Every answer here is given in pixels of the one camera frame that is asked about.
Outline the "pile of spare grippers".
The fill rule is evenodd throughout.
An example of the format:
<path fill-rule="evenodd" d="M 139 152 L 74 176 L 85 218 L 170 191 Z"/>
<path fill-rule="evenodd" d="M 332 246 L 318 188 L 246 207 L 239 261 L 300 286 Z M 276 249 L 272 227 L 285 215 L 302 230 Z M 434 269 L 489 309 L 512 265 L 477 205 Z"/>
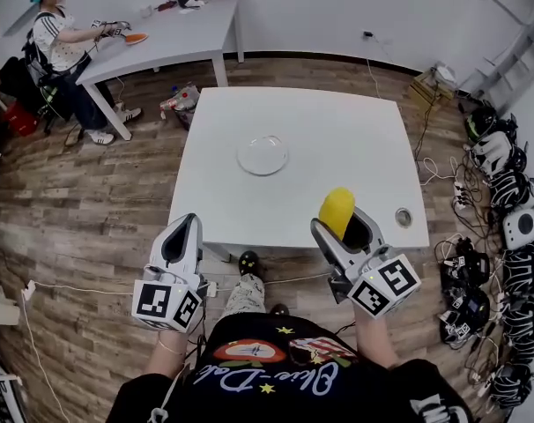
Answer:
<path fill-rule="evenodd" d="M 469 238 L 460 237 L 455 254 L 440 262 L 441 292 L 447 305 L 439 316 L 441 341 L 458 350 L 484 329 L 490 317 L 490 300 L 482 286 L 491 275 L 490 260 Z"/>

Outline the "black office chair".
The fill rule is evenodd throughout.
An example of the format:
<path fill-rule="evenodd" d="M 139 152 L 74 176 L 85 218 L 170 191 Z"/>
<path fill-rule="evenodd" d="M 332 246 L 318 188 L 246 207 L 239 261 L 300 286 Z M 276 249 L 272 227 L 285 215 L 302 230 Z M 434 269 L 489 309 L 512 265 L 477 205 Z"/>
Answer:
<path fill-rule="evenodd" d="M 51 82 L 36 85 L 24 58 L 12 56 L 0 69 L 0 91 L 15 98 L 31 116 L 43 119 L 46 135 L 50 134 L 56 117 L 65 122 L 72 118 L 72 110 L 59 88 Z"/>

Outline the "person's left black shoe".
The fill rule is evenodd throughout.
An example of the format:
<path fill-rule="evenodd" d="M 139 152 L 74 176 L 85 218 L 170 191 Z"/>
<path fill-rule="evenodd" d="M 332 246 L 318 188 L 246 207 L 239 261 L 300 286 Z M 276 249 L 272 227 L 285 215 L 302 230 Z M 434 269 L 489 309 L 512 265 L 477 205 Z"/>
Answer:
<path fill-rule="evenodd" d="M 247 250 L 243 252 L 238 260 L 238 270 L 242 276 L 260 276 L 260 260 L 256 252 Z"/>

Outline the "person's right forearm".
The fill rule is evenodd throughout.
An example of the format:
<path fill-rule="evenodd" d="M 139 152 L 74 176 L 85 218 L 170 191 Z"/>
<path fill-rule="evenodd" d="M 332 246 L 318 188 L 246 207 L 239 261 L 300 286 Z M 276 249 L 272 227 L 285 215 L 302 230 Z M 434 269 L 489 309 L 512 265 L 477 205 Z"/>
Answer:
<path fill-rule="evenodd" d="M 400 359 L 391 342 L 384 316 L 372 318 L 362 308 L 353 307 L 358 352 L 374 363 L 392 369 Z"/>

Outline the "plastic bag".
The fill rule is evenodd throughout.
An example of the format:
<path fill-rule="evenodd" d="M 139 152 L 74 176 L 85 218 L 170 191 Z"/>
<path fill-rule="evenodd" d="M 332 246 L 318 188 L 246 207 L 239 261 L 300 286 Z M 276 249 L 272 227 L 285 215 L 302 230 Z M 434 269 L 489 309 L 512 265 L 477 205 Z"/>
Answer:
<path fill-rule="evenodd" d="M 183 88 L 175 88 L 175 94 L 159 104 L 160 117 L 167 119 L 167 112 L 173 112 L 182 126 L 188 130 L 196 111 L 200 92 L 193 83 L 187 83 Z"/>

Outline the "white ladder shelf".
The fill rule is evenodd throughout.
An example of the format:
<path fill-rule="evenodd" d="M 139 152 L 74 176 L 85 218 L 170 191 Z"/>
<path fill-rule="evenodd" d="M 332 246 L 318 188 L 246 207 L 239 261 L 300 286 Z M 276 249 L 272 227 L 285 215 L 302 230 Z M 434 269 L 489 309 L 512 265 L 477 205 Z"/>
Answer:
<path fill-rule="evenodd" d="M 533 81 L 534 21 L 523 29 L 500 61 L 491 62 L 490 70 L 477 69 L 466 98 L 486 101 L 498 113 L 505 113 Z"/>

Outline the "row of black white headsets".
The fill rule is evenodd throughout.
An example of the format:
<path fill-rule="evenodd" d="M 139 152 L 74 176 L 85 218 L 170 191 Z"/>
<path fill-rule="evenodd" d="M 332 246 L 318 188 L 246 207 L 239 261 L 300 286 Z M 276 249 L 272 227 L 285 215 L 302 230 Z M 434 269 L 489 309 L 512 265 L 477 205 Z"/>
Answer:
<path fill-rule="evenodd" d="M 502 342 L 506 362 L 488 381 L 490 398 L 504 411 L 524 403 L 534 383 L 534 177 L 525 173 L 527 148 L 517 143 L 517 120 L 488 104 L 464 120 L 470 160 L 486 177 L 490 212 L 499 228 Z"/>

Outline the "red box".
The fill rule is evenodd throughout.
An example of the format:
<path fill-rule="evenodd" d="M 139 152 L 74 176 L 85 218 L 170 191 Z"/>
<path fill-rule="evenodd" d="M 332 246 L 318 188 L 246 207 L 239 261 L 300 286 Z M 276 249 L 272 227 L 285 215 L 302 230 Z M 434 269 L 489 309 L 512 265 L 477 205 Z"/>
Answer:
<path fill-rule="evenodd" d="M 36 117 L 18 101 L 14 101 L 4 111 L 4 120 L 9 124 L 12 133 L 20 137 L 32 135 L 38 126 Z"/>

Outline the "cardboard box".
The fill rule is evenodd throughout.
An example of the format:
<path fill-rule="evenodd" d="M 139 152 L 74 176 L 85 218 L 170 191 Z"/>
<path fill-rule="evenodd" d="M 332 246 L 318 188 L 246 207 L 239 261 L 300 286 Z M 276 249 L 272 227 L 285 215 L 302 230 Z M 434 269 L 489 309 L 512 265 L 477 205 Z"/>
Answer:
<path fill-rule="evenodd" d="M 441 79 L 435 68 L 430 68 L 413 79 L 408 95 L 421 108 L 435 108 L 451 102 L 455 92 Z"/>

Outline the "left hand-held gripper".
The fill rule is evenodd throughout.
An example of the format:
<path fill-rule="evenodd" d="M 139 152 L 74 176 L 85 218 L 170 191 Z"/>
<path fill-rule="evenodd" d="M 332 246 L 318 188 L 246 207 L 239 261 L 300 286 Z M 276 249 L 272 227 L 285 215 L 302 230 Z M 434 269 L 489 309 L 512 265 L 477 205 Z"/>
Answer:
<path fill-rule="evenodd" d="M 134 283 L 131 315 L 135 319 L 154 330 L 188 331 L 209 285 L 199 274 L 202 235 L 200 218 L 188 213 L 156 237 L 150 265 Z"/>

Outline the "long grey table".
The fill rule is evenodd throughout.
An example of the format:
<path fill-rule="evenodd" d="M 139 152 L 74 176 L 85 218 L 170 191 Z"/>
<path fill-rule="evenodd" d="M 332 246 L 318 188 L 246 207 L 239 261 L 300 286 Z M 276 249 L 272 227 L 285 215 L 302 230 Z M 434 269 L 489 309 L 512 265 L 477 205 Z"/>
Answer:
<path fill-rule="evenodd" d="M 190 12 L 167 10 L 142 19 L 134 28 L 147 35 L 144 41 L 132 46 L 117 39 L 105 41 L 77 83 L 85 88 L 122 139 L 129 141 L 130 131 L 105 101 L 96 84 L 139 71 L 210 60 L 217 86 L 227 86 L 223 48 L 231 27 L 235 32 L 237 60 L 244 61 L 239 2 L 211 0 Z"/>

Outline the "clear glass plate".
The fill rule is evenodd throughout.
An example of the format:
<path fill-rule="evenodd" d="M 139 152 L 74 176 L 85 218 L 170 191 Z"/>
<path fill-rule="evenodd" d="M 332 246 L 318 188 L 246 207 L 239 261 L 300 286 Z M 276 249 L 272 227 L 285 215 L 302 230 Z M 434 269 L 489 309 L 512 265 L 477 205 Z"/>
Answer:
<path fill-rule="evenodd" d="M 245 172 L 255 176 L 269 176 L 286 165 L 289 153 L 286 144 L 278 137 L 265 136 L 240 145 L 236 159 Z"/>

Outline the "person's black printed shirt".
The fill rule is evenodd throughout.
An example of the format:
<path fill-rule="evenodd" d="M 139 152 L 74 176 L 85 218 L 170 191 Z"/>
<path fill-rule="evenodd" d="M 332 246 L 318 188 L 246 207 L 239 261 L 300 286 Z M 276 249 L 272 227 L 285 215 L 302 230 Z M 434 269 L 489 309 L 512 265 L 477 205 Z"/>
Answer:
<path fill-rule="evenodd" d="M 309 320 L 242 313 L 215 325 L 187 374 L 126 382 L 107 423 L 472 423 L 472 415 L 429 361 L 383 367 Z"/>

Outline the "person's left forearm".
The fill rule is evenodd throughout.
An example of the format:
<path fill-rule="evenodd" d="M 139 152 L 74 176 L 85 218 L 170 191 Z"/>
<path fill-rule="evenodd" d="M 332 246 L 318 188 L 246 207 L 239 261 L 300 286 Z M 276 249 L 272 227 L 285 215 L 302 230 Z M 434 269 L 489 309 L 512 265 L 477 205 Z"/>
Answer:
<path fill-rule="evenodd" d="M 146 374 L 164 375 L 174 379 L 184 368 L 189 336 L 172 330 L 162 330 L 158 334 L 145 368 Z"/>

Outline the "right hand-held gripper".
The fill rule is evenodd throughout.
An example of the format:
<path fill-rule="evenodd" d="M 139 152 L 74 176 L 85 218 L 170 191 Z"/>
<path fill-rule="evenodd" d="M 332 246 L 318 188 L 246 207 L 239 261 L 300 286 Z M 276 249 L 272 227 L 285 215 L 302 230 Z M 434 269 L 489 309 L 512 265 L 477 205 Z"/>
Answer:
<path fill-rule="evenodd" d="M 311 220 L 310 231 L 333 267 L 329 284 L 337 303 L 349 300 L 376 319 L 419 289 L 421 281 L 406 255 L 383 245 L 381 229 L 359 207 L 342 239 L 319 219 Z"/>

